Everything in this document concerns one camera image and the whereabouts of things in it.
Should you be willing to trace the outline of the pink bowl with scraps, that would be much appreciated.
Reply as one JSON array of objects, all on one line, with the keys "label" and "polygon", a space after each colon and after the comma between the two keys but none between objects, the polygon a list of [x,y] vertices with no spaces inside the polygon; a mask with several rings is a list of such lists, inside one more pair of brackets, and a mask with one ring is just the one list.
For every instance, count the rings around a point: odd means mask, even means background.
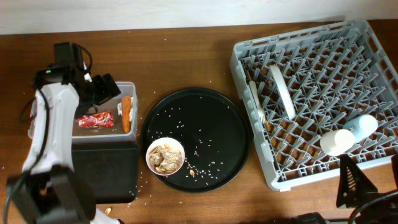
[{"label": "pink bowl with scraps", "polygon": [[177,173],[185,161],[182,144],[173,138],[160,138],[150,144],[145,153],[148,168],[156,175]]}]

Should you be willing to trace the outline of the red snack wrapper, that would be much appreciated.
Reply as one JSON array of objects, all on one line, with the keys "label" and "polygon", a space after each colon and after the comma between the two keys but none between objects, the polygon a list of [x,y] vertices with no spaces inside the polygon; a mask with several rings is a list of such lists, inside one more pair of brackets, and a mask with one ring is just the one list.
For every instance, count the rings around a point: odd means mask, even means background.
[{"label": "red snack wrapper", "polygon": [[78,118],[78,125],[82,128],[110,128],[114,126],[114,116],[111,111],[84,115]]}]

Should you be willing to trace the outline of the wooden chopstick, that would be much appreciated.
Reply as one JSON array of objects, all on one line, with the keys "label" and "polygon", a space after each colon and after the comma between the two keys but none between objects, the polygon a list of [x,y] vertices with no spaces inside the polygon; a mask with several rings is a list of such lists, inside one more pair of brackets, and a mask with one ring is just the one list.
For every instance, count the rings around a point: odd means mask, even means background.
[{"label": "wooden chopstick", "polygon": [[[251,78],[251,76],[250,76],[250,74],[249,74],[248,71],[246,71],[246,75],[247,75],[247,77],[249,78],[249,81],[251,81],[252,78]],[[264,127],[266,128],[266,130],[267,130],[268,132],[271,131],[271,127],[270,127],[269,123],[267,122],[267,120],[266,120],[266,123],[264,124]]]}]

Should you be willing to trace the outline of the white plastic fork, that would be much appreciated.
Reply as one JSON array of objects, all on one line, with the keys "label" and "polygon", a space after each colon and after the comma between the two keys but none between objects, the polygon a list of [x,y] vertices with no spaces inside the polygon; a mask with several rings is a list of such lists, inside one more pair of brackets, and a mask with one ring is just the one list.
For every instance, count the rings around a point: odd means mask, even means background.
[{"label": "white plastic fork", "polygon": [[258,92],[257,92],[257,86],[256,86],[255,81],[251,80],[249,82],[249,87],[250,87],[250,90],[251,90],[251,93],[252,93],[252,97],[254,98],[254,102],[255,102],[255,105],[256,105],[257,112],[259,114],[260,120],[261,120],[262,124],[265,124],[266,123],[266,117],[265,117],[264,110],[263,110],[263,108],[262,108],[262,106],[260,104],[260,101],[259,101]]}]

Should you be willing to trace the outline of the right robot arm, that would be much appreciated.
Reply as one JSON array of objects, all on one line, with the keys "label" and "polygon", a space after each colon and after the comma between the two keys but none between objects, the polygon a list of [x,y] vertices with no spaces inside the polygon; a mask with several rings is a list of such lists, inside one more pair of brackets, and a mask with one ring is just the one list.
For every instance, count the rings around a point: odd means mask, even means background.
[{"label": "right robot arm", "polygon": [[348,223],[397,223],[397,190],[380,193],[346,154],[340,157],[337,208],[352,208]]}]

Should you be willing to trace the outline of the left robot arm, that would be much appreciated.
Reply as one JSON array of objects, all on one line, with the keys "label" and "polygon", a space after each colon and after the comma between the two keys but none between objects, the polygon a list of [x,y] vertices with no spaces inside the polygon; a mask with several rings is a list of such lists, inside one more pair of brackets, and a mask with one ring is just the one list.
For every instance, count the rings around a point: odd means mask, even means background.
[{"label": "left robot arm", "polygon": [[7,180],[3,222],[14,204],[27,223],[121,223],[96,207],[91,187],[75,175],[73,121],[120,95],[110,74],[90,77],[79,44],[54,44],[54,63],[39,70],[32,87],[34,133],[22,174]]}]

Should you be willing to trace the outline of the white tissue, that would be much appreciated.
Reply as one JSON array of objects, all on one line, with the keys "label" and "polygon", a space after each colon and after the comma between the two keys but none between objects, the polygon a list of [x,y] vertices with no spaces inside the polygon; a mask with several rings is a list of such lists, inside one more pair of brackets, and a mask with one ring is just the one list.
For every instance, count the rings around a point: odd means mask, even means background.
[{"label": "white tissue", "polygon": [[[133,102],[134,102],[134,98],[133,97],[131,97],[131,100],[132,100],[132,102],[131,102],[131,110],[130,110],[130,122],[132,121],[132,119],[133,119],[133,109],[134,109],[134,106],[133,106]],[[117,105],[117,109],[118,109],[118,115],[121,115],[122,116],[122,111],[121,111],[121,102],[120,103],[118,103],[118,105]]]}]

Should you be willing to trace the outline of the white round plate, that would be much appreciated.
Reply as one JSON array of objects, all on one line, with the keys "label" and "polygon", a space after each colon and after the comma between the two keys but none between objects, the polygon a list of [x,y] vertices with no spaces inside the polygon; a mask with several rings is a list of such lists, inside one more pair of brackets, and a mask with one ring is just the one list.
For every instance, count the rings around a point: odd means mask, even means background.
[{"label": "white round plate", "polygon": [[269,68],[282,99],[287,117],[288,119],[293,120],[295,118],[295,109],[287,85],[282,76],[282,72],[277,65],[271,65]]}]

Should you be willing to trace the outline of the orange carrot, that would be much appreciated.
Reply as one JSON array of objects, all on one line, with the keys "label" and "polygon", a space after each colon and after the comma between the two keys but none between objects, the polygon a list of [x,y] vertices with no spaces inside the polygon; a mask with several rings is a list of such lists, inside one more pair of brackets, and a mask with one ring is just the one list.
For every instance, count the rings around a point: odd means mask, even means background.
[{"label": "orange carrot", "polygon": [[131,110],[131,97],[124,96],[121,101],[121,111],[122,111],[122,123],[123,123],[123,130],[125,133],[128,133],[131,129],[131,122],[130,122],[130,110]]}]

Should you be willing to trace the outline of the white cup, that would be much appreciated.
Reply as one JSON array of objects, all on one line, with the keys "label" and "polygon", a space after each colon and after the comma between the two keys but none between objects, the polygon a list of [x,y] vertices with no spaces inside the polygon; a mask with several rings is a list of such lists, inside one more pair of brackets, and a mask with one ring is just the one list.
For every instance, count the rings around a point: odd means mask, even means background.
[{"label": "white cup", "polygon": [[347,129],[327,132],[320,139],[322,151],[329,156],[339,156],[345,153],[354,143],[354,135]]}]

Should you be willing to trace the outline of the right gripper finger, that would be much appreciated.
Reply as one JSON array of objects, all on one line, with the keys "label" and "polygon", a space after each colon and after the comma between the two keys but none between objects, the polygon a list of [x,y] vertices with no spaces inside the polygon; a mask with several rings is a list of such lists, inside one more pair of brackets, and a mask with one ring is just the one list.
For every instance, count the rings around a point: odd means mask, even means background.
[{"label": "right gripper finger", "polygon": [[336,198],[337,208],[357,208],[378,195],[376,186],[362,170],[344,154],[340,157],[340,181]]},{"label": "right gripper finger", "polygon": [[394,180],[398,180],[398,155],[391,157],[392,172],[394,175]]}]

